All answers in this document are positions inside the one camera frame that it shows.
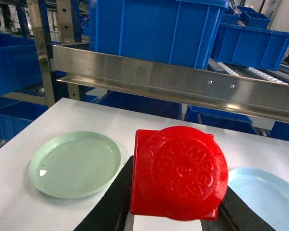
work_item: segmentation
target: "plate rim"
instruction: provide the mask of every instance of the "plate rim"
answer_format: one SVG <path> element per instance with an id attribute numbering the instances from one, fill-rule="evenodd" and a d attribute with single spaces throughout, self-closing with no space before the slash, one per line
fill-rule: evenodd
<path id="1" fill-rule="evenodd" d="M 285 181 L 284 179 L 280 178 L 279 176 L 276 176 L 270 172 L 267 172 L 262 169 L 254 168 L 254 167 L 238 167 L 238 168 L 232 169 L 229 172 L 228 186 L 234 192 L 236 192 L 236 189 L 235 187 L 230 186 L 231 181 L 233 181 L 234 179 L 240 176 L 253 177 L 253 178 L 259 179 L 260 181 L 267 182 L 270 184 L 272 188 L 283 193 L 283 195 L 286 196 L 289 200 L 289 183 Z"/>
<path id="2" fill-rule="evenodd" d="M 34 173 L 35 171 L 35 167 L 34 167 L 34 163 L 36 163 L 36 159 L 38 159 L 40 156 L 47 156 L 49 154 L 49 151 L 53 150 L 54 148 L 58 147 L 57 146 L 53 146 L 51 148 L 49 148 L 48 146 L 55 142 L 56 140 L 59 140 L 59 139 L 62 139 L 64 137 L 69 137 L 69 136 L 75 136 L 77 134 L 94 134 L 94 135 L 98 135 L 100 137 L 103 137 L 104 139 L 106 139 L 107 141 L 109 141 L 110 143 L 112 143 L 114 145 L 114 147 L 117 149 L 117 151 L 115 151 L 114 153 L 117 153 L 118 154 L 118 166 L 116 167 L 115 169 L 115 172 L 112 176 L 112 178 L 106 182 L 105 184 L 103 184 L 101 187 L 99 187 L 98 189 L 95 189 L 91 192 L 88 192 L 88 193 L 85 193 L 85 194 L 82 194 L 82 195 L 76 195 L 76 196 L 60 196 L 60 195 L 55 195 L 55 194 L 51 194 L 49 192 L 46 192 L 44 191 L 43 189 L 41 189 L 39 187 L 39 185 L 37 184 L 38 180 L 35 179 L 34 175 L 36 175 Z M 43 144 L 35 153 L 34 155 L 32 156 L 31 160 L 30 160 L 30 164 L 29 164 L 29 177 L 31 179 L 31 182 L 33 183 L 33 185 L 42 193 L 48 195 L 48 196 L 51 196 L 51 197 L 54 197 L 54 198 L 60 198 L 60 199 L 79 199 L 79 198 L 84 198 L 84 197 L 88 197 L 88 196 L 91 196 L 93 194 L 96 194 L 98 193 L 99 191 L 101 191 L 104 187 L 106 187 L 110 182 L 113 181 L 113 179 L 115 177 L 117 177 L 118 175 L 118 172 L 119 172 L 119 169 L 120 169 L 120 166 L 121 166 L 121 161 L 122 161 L 122 155 L 121 155 L 121 151 L 118 147 L 118 145 L 111 139 L 109 138 L 108 136 L 104 135 L 104 134 L 101 134 L 101 133 L 98 133 L 98 132 L 94 132 L 94 131 L 74 131 L 74 132 L 68 132 L 68 133 L 65 133 L 63 135 L 60 135 L 60 136 L 56 136 L 54 138 L 52 138 L 51 140 L 47 141 L 45 144 Z"/>

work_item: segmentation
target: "green plate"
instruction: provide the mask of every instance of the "green plate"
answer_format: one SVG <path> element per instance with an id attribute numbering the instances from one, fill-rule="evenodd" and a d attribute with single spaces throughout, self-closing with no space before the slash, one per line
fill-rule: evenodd
<path id="1" fill-rule="evenodd" d="M 29 168 L 33 184 L 58 198 L 81 198 L 105 187 L 117 174 L 120 150 L 107 136 L 79 131 L 41 147 Z"/>

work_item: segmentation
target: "white wall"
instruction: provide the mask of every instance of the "white wall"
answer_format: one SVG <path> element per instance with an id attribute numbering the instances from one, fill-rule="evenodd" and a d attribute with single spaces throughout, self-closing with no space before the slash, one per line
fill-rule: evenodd
<path id="1" fill-rule="evenodd" d="M 261 3 L 262 3 L 262 0 L 246 0 L 244 5 L 253 6 L 252 8 L 258 12 L 260 9 Z"/>
<path id="2" fill-rule="evenodd" d="M 263 13 L 267 17 L 271 17 L 271 14 L 274 10 L 275 4 L 277 0 L 265 0 L 264 6 L 261 10 L 261 13 Z"/>
<path id="3" fill-rule="evenodd" d="M 270 29 L 289 32 L 289 0 L 281 2 Z"/>

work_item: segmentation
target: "embossed logo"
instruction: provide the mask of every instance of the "embossed logo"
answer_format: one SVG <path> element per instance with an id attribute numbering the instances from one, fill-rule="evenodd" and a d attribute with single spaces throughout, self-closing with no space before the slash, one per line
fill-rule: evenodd
<path id="1" fill-rule="evenodd" d="M 164 193 L 177 199 L 203 200 L 214 184 L 211 156 L 195 140 L 181 138 L 164 143 L 155 155 L 153 171 Z"/>

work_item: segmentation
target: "plastic plate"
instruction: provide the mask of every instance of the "plastic plate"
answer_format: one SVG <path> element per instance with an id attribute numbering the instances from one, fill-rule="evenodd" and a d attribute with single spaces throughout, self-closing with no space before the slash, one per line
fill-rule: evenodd
<path id="1" fill-rule="evenodd" d="M 236 168 L 229 187 L 275 230 L 289 231 L 289 183 L 259 169 Z"/>
<path id="2" fill-rule="evenodd" d="M 79 131 L 54 138 L 32 158 L 29 174 L 43 193 L 81 198 L 105 187 L 117 174 L 120 150 L 107 136 Z"/>

